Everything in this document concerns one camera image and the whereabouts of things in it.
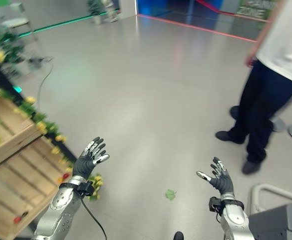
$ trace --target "black glove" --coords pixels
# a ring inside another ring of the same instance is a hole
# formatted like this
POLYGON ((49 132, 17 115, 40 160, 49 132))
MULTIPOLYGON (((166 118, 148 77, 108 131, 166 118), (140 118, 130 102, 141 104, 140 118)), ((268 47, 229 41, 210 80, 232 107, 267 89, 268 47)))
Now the black glove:
POLYGON ((234 185, 228 174, 228 171, 225 169, 221 160, 219 160, 217 157, 214 157, 213 162, 216 165, 211 164, 211 167, 214 169, 212 173, 216 178, 211 178, 201 171, 197 171, 197 175, 208 181, 215 189, 219 190, 221 195, 226 193, 234 195, 234 185))
POLYGON ((102 151, 106 146, 104 143, 101 144, 103 141, 104 139, 96 137, 88 144, 74 164, 73 176, 81 176, 87 180, 95 166, 109 159, 106 150, 102 151))

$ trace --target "wooden shelf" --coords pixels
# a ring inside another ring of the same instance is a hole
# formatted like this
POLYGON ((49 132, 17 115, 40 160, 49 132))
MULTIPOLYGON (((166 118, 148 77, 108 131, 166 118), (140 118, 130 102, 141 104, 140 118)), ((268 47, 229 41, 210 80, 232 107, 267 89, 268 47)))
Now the wooden shelf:
POLYGON ((58 190, 67 165, 51 153, 42 137, 0 165, 0 239, 13 240, 44 208, 58 190), (16 216, 28 212, 21 222, 16 216))
POLYGON ((13 240, 49 204, 66 172, 31 119, 0 97, 0 239, 13 240), (16 217, 27 213, 18 223, 16 217))
POLYGON ((17 106, 0 98, 0 163, 40 136, 32 120, 14 113, 17 106))

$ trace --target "robotic arm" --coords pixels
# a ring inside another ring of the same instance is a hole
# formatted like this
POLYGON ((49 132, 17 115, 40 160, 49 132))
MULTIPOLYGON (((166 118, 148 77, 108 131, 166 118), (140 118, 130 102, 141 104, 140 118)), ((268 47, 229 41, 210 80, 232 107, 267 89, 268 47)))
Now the robotic arm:
POLYGON ((49 204, 45 214, 38 222, 32 240, 64 240, 77 212, 82 198, 92 195, 92 182, 87 181, 98 164, 109 159, 103 139, 96 137, 84 149, 74 164, 69 182, 62 183, 59 191, 49 204))
POLYGON ((211 212, 221 216, 220 224, 225 232, 225 239, 255 240, 249 229, 249 219, 244 212, 244 205, 235 198, 234 186, 228 171, 218 158, 215 157, 213 162, 215 165, 211 164, 214 169, 212 173, 216 178, 211 178, 201 171, 196 174, 220 192, 221 199, 210 198, 209 208, 211 212))

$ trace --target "sign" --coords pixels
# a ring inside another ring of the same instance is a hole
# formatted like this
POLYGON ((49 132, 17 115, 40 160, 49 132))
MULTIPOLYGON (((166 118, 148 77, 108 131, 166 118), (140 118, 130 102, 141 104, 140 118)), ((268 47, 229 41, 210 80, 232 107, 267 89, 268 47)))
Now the sign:
POLYGON ((267 20, 277 0, 241 0, 236 14, 267 20))

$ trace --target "person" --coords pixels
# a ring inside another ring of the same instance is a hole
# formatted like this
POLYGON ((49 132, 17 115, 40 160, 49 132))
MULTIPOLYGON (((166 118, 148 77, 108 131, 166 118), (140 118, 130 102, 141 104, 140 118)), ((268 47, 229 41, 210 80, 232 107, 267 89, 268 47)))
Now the person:
POLYGON ((292 0, 278 0, 269 21, 251 48, 246 65, 252 67, 233 128, 219 131, 222 141, 243 144, 247 135, 246 175, 257 172, 266 158, 273 131, 270 118, 292 97, 292 0))

